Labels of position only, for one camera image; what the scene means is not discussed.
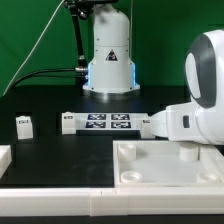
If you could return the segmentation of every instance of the cable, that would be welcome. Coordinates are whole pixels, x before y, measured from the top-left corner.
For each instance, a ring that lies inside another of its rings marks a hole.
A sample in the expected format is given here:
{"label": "cable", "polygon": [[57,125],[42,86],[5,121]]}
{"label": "cable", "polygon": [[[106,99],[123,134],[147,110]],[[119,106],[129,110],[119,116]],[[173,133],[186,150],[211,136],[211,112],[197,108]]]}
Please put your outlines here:
{"label": "cable", "polygon": [[45,73],[57,73],[57,72],[75,72],[74,68],[61,68],[61,69],[44,69],[44,70],[39,70],[39,71],[35,71],[32,73],[29,73],[27,75],[24,75],[23,77],[21,77],[20,79],[16,80],[16,82],[14,82],[11,88],[16,87],[19,83],[30,79],[30,78],[83,78],[82,75],[78,76],[78,75],[71,75],[71,76],[60,76],[60,75],[40,75],[40,74],[45,74]]}
{"label": "cable", "polygon": [[30,51],[29,55],[26,57],[25,61],[22,63],[22,65],[19,67],[19,69],[17,70],[17,72],[15,73],[15,75],[13,76],[13,78],[11,79],[11,81],[9,82],[8,86],[6,87],[3,95],[5,95],[8,90],[10,89],[12,83],[14,82],[14,80],[16,79],[17,75],[19,74],[19,72],[22,70],[22,68],[24,67],[24,65],[27,63],[27,61],[30,59],[30,57],[32,56],[33,52],[36,50],[36,47],[38,46],[38,44],[40,43],[41,39],[43,38],[44,34],[46,33],[46,31],[48,30],[49,26],[51,25],[54,17],[56,16],[58,10],[60,9],[60,7],[62,6],[62,4],[64,3],[64,0],[62,0],[60,2],[60,4],[58,5],[58,7],[56,8],[56,10],[54,11],[53,15],[51,16],[49,22],[47,23],[46,27],[44,28],[43,32],[41,33],[40,37],[38,38],[36,44],[34,45],[34,47],[32,48],[32,50]]}

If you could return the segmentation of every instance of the black and white pattern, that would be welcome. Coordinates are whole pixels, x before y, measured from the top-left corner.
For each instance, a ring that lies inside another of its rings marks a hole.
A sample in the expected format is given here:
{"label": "black and white pattern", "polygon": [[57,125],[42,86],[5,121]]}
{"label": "black and white pattern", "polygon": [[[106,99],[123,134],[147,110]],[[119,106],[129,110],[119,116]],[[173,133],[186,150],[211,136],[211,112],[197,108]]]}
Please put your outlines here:
{"label": "black and white pattern", "polygon": [[106,122],[87,122],[86,128],[106,128]]}
{"label": "black and white pattern", "polygon": [[89,114],[88,120],[94,121],[94,120],[106,120],[107,115],[106,114]]}
{"label": "black and white pattern", "polygon": [[112,122],[111,128],[112,129],[130,129],[131,123],[130,122]]}
{"label": "black and white pattern", "polygon": [[113,121],[129,121],[130,115],[129,114],[112,114],[111,119]]}

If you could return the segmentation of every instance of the small white block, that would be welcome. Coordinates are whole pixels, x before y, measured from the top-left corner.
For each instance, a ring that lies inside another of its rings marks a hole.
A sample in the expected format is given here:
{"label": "small white block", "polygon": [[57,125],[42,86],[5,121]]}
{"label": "small white block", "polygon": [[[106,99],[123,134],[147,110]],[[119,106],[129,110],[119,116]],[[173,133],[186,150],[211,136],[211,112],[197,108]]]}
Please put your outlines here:
{"label": "small white block", "polygon": [[155,139],[155,136],[151,133],[150,120],[141,121],[140,134],[141,138]]}
{"label": "small white block", "polygon": [[193,143],[183,143],[180,146],[180,159],[185,162],[198,160],[199,147]]}
{"label": "small white block", "polygon": [[62,114],[62,134],[71,135],[76,134],[76,120],[75,113],[63,113]]}
{"label": "small white block", "polygon": [[33,138],[33,125],[30,117],[17,117],[16,127],[19,140]]}
{"label": "small white block", "polygon": [[12,155],[10,146],[0,146],[0,178],[2,178],[11,162]]}

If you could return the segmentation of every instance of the black table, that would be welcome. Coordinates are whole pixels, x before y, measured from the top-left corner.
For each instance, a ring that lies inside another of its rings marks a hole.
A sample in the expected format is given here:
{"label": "black table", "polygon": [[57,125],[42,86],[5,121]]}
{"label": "black table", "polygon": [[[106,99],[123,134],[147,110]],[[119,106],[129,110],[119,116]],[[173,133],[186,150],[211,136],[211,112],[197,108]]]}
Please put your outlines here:
{"label": "black table", "polygon": [[[69,111],[76,113],[148,113],[152,115],[164,110],[168,105],[188,101],[189,93],[184,87],[144,87],[140,97],[120,102],[105,102],[81,96],[79,89],[74,86],[17,87],[0,99],[0,145],[12,145],[13,149],[13,163],[0,180],[0,188],[113,187],[112,141],[127,138],[139,139],[138,133],[125,136],[117,132],[113,135],[101,136],[95,132],[91,135],[79,133],[78,136],[62,136],[61,113]],[[32,117],[34,127],[32,141],[17,140],[15,117],[20,115]],[[55,169],[60,175],[54,175]],[[137,222],[223,223],[224,216],[0,218],[0,223],[132,224]]]}

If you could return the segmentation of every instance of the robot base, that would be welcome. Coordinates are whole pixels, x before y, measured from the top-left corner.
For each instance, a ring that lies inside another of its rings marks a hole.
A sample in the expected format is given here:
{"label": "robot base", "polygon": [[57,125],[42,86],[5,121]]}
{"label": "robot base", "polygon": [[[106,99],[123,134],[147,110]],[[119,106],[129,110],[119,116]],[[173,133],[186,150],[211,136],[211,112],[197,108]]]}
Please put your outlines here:
{"label": "robot base", "polygon": [[106,92],[96,92],[94,90],[83,87],[83,94],[84,96],[89,96],[92,98],[110,101],[110,100],[126,100],[130,98],[134,98],[140,95],[140,86],[136,86],[134,89],[128,92],[121,92],[121,93],[106,93]]}

